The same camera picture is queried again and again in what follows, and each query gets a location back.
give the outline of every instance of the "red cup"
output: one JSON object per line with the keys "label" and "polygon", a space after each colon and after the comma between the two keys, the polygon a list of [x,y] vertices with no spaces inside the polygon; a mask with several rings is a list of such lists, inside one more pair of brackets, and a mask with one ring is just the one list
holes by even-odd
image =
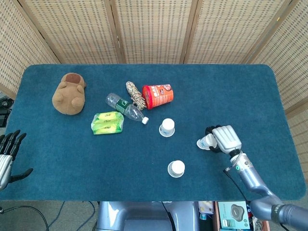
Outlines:
{"label": "red cup", "polygon": [[173,100],[173,90],[170,84],[144,85],[142,95],[146,101],[146,107],[152,109]]}

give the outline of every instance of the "rope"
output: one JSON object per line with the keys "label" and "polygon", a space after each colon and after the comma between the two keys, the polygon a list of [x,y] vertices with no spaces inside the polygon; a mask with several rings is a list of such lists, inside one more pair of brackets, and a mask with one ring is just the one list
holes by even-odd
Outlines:
{"label": "rope", "polygon": [[146,108],[145,99],[142,94],[138,91],[135,84],[132,82],[126,82],[126,89],[133,100],[133,103],[136,104],[139,110]]}

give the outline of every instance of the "brown plush toy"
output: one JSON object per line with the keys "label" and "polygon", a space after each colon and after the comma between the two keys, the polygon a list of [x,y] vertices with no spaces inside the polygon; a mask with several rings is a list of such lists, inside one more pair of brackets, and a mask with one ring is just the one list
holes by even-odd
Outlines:
{"label": "brown plush toy", "polygon": [[86,83],[81,75],[68,73],[63,76],[52,97],[54,108],[66,115],[81,112],[85,104],[85,87]]}

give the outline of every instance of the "gray machine base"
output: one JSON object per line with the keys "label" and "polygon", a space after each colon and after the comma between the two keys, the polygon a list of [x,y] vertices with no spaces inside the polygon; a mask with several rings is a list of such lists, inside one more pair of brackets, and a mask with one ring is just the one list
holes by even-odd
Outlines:
{"label": "gray machine base", "polygon": [[[199,231],[199,208],[197,201],[165,202],[177,231]],[[101,201],[96,231],[123,231],[127,220],[169,221],[161,202],[108,202]]]}

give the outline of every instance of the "green bottle label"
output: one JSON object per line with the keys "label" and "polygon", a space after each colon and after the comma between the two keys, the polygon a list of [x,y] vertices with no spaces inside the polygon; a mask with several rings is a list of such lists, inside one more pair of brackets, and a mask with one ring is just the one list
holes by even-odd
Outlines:
{"label": "green bottle label", "polygon": [[115,109],[119,111],[120,113],[124,114],[126,108],[130,105],[131,103],[127,102],[126,100],[120,99],[116,105]]}

